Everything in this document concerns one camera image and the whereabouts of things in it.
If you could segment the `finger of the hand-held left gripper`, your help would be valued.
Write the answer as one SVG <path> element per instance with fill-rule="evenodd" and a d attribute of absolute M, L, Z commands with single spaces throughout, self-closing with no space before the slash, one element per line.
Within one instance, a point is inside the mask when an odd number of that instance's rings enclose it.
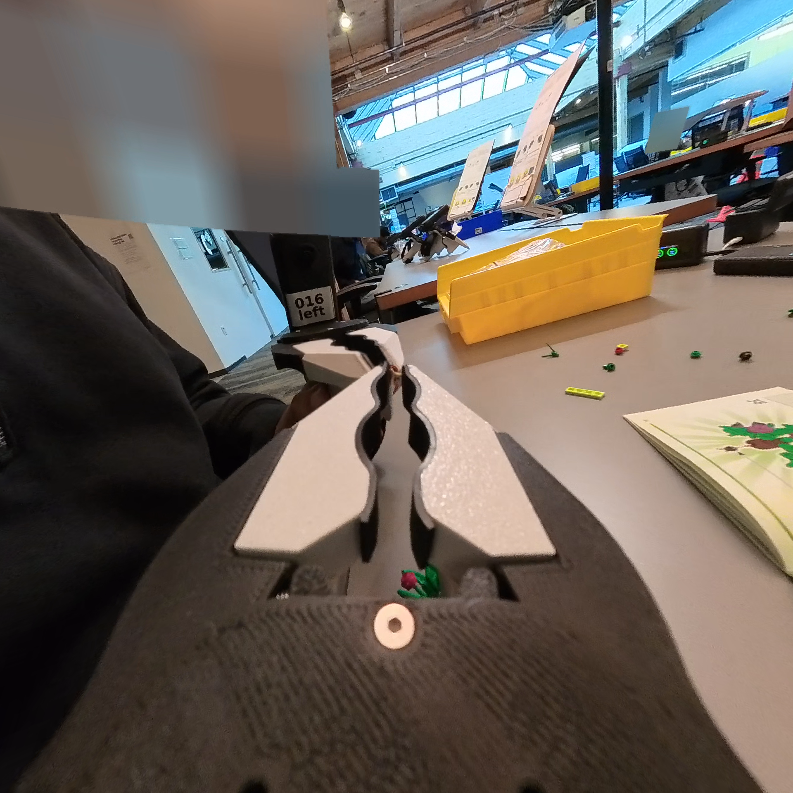
<path fill-rule="evenodd" d="M 290 333 L 290 350 L 309 382 L 344 389 L 385 359 L 384 332 Z"/>
<path fill-rule="evenodd" d="M 368 326 L 347 334 L 347 349 L 360 352 L 370 369 L 380 366 L 396 366 L 404 370 L 404 352 L 395 328 L 391 326 Z M 392 393 L 401 388 L 402 376 L 391 378 Z"/>

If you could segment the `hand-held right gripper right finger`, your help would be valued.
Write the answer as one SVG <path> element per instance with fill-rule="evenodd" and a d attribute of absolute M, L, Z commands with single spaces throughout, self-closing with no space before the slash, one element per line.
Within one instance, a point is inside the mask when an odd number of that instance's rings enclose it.
<path fill-rule="evenodd" d="M 411 550 L 418 565 L 545 560 L 554 545 L 493 426 L 418 367 L 403 370 L 411 486 Z"/>

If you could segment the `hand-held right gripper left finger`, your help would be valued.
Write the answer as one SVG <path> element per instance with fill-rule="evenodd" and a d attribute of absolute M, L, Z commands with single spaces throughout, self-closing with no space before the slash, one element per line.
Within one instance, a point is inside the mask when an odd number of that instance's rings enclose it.
<path fill-rule="evenodd" d="M 296 564 L 368 562 L 378 540 L 373 459 L 391 417 L 392 373 L 375 367 L 299 422 L 234 542 Z"/>

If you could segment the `green toy plant pink flowers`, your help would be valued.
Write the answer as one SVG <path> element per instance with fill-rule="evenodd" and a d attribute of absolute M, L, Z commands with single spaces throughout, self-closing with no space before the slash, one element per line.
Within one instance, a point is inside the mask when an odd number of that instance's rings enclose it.
<path fill-rule="evenodd" d="M 397 595 L 404 600 L 436 599 L 441 597 L 439 571 L 427 564 L 423 571 L 403 570 Z"/>

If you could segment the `person's left forearm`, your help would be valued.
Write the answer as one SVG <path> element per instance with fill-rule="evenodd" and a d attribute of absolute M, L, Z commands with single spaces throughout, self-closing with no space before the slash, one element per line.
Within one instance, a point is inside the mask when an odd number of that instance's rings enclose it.
<path fill-rule="evenodd" d="M 287 405 L 260 393 L 232 393 L 200 373 L 185 387 L 209 448 L 214 473 L 226 479 L 278 432 Z"/>

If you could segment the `person's left hand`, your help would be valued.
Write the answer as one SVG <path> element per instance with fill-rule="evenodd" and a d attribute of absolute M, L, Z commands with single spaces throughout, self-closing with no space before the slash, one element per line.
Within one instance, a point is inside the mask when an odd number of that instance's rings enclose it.
<path fill-rule="evenodd" d="M 332 398 L 327 384 L 308 382 L 293 398 L 275 428 L 275 434 L 293 429 L 299 422 Z"/>

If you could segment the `black office chair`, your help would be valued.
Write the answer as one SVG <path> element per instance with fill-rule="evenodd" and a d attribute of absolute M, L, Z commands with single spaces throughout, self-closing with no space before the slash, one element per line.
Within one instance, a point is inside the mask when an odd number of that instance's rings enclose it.
<path fill-rule="evenodd" d="M 336 293 L 336 300 L 342 317 L 348 320 L 371 320 L 373 317 L 379 316 L 378 303 L 374 294 L 380 285 L 381 280 L 375 278 L 339 289 Z"/>

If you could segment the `black and white hand tool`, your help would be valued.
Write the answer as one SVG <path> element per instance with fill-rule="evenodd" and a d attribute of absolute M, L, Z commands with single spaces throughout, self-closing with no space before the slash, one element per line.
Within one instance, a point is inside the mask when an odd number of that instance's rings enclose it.
<path fill-rule="evenodd" d="M 444 204 L 432 213 L 421 216 L 409 224 L 401 233 L 405 240 L 400 258 L 403 263 L 412 263 L 416 257 L 428 261 L 445 252 L 469 251 L 469 245 L 452 231 L 448 220 L 449 204 Z"/>

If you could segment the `yellow plastic bin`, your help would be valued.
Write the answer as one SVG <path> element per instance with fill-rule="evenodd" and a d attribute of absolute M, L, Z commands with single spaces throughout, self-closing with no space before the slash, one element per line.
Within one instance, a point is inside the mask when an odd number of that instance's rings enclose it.
<path fill-rule="evenodd" d="M 551 238 L 565 248 L 492 270 L 484 268 L 527 242 L 443 264 L 437 273 L 442 318 L 471 345 L 648 297 L 666 217 L 553 229 L 533 240 Z"/>

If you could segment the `clear plastic bag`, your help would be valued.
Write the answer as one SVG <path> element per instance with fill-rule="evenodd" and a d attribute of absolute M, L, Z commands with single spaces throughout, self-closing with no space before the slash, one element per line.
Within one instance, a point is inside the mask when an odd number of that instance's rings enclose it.
<path fill-rule="evenodd" d="M 551 238 L 531 240 L 521 245 L 521 247 L 515 251 L 499 259 L 496 259 L 492 263 L 488 264 L 484 269 L 487 271 L 500 268 L 502 266 L 508 266 L 514 263 L 520 263 L 524 260 L 532 259 L 550 252 L 555 252 L 565 247 L 565 243 Z"/>

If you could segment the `short tan instruction board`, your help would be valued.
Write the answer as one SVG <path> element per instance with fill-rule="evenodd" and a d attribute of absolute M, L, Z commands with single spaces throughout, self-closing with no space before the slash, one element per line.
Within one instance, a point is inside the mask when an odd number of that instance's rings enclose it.
<path fill-rule="evenodd" d="M 487 141 L 468 154 L 447 213 L 449 222 L 468 219 L 474 213 L 489 166 L 493 144 L 494 140 Z"/>

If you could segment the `open toy instruction booklet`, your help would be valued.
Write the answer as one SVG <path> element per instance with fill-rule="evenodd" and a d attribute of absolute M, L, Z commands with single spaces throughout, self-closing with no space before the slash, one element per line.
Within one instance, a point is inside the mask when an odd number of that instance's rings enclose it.
<path fill-rule="evenodd" d="M 792 391 L 781 387 L 624 415 L 792 577 Z"/>

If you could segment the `person's dark jacket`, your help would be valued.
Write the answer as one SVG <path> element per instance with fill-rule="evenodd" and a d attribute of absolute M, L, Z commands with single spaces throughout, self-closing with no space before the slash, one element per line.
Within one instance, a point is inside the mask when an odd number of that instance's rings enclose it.
<path fill-rule="evenodd" d="M 205 365 L 58 216 L 2 208 L 1 315 L 1 788 L 12 791 L 146 568 L 223 480 L 185 390 Z"/>

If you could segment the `tall tan instruction board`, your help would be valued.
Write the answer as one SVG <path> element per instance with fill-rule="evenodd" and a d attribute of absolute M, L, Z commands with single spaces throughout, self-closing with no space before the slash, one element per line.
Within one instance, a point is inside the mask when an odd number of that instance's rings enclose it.
<path fill-rule="evenodd" d="M 557 219 L 560 209 L 539 204 L 535 201 L 541 184 L 541 172 L 546 164 L 555 127 L 553 114 L 586 59 L 586 45 L 581 43 L 565 62 L 547 77 L 523 129 L 515 157 L 510 169 L 508 183 L 501 198 L 502 213 L 520 213 L 535 219 Z"/>

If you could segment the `black power station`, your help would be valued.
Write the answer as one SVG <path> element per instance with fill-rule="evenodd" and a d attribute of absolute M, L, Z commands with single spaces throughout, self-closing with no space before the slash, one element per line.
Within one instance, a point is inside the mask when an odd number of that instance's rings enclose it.
<path fill-rule="evenodd" d="M 710 225 L 707 222 L 678 223 L 662 229 L 656 271 L 698 266 L 708 249 Z"/>

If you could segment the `black steel column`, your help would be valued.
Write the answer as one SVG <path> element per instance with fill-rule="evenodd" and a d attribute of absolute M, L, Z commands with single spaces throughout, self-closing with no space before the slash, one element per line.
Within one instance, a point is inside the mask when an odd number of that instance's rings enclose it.
<path fill-rule="evenodd" d="M 614 207 L 614 41 L 612 1 L 596 1 L 600 211 Z"/>

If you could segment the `flat black box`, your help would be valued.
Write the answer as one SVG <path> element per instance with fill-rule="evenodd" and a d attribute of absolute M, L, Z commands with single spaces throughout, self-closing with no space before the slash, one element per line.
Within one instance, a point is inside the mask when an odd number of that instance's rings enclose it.
<path fill-rule="evenodd" d="M 792 277 L 792 245 L 757 245 L 720 254 L 713 272 L 722 276 Z"/>

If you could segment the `white wall notice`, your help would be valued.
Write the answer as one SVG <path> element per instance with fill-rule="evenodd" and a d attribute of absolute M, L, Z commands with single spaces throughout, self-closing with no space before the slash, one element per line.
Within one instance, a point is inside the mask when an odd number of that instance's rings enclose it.
<path fill-rule="evenodd" d="M 125 271 L 139 272 L 150 268 L 149 258 L 133 233 L 114 234 L 110 237 L 110 243 L 114 254 L 123 263 Z"/>

